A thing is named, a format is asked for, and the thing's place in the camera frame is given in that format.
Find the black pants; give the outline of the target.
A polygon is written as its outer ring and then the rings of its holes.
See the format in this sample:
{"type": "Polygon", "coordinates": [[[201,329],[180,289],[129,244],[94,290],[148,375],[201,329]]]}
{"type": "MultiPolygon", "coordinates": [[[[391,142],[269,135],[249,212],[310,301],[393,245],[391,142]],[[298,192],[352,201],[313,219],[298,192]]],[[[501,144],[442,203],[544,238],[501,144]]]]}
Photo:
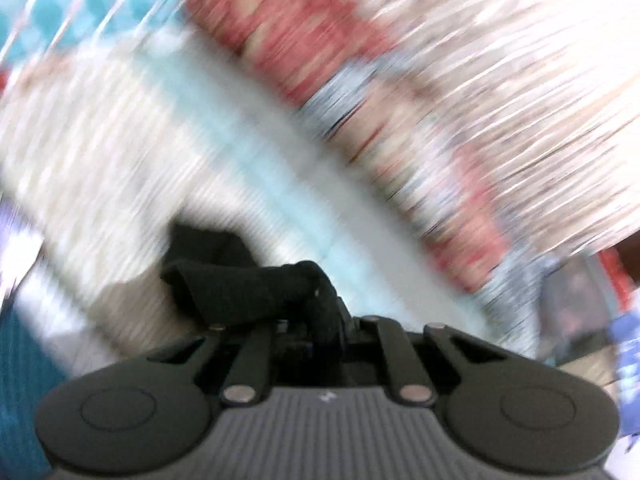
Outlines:
{"type": "Polygon", "coordinates": [[[314,342],[352,322],[329,277],[309,260],[258,266],[238,234],[175,221],[160,266],[178,315],[200,330],[285,322],[314,342]]]}

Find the patterned bedsheet with text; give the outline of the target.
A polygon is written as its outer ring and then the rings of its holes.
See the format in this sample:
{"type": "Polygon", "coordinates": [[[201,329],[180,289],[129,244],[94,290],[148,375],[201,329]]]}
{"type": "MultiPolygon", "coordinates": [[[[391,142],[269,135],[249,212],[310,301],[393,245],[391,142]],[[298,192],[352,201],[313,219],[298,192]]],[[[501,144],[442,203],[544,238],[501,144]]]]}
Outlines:
{"type": "MultiPolygon", "coordinates": [[[[1,184],[44,235],[25,318],[76,374],[189,335],[160,279],[175,220],[237,232],[261,263],[318,262],[356,313],[413,327],[444,296],[369,190],[193,37],[27,67],[1,101],[1,184]]],[[[500,477],[378,387],[186,393],[201,440],[157,479],[500,477]]]]}

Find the beige floral curtain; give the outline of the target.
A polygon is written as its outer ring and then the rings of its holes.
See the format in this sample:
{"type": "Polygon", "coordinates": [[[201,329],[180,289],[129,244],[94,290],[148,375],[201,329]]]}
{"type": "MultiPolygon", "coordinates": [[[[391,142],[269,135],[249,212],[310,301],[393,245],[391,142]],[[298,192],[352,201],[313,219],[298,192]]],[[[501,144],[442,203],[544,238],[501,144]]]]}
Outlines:
{"type": "Polygon", "coordinates": [[[639,0],[357,0],[541,252],[639,229],[639,0]]]}

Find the teal white patterned pillow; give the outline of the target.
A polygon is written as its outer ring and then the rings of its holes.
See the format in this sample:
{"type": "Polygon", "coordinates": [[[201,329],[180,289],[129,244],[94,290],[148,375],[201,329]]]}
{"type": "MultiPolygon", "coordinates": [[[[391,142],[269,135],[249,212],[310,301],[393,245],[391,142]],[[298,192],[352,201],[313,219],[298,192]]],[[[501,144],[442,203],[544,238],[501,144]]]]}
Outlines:
{"type": "Polygon", "coordinates": [[[183,21],[184,0],[1,0],[1,64],[183,21]]]}

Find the red floral patchwork quilt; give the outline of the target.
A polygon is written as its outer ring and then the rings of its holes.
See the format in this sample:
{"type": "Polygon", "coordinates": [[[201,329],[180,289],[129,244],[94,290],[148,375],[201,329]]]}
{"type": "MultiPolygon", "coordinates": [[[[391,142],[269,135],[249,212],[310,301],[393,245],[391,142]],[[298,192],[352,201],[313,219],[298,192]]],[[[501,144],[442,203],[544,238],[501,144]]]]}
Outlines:
{"type": "Polygon", "coordinates": [[[506,232],[475,153],[437,115],[409,57],[357,0],[186,0],[196,24],[296,106],[486,307],[538,306],[542,270],[506,232]]]}

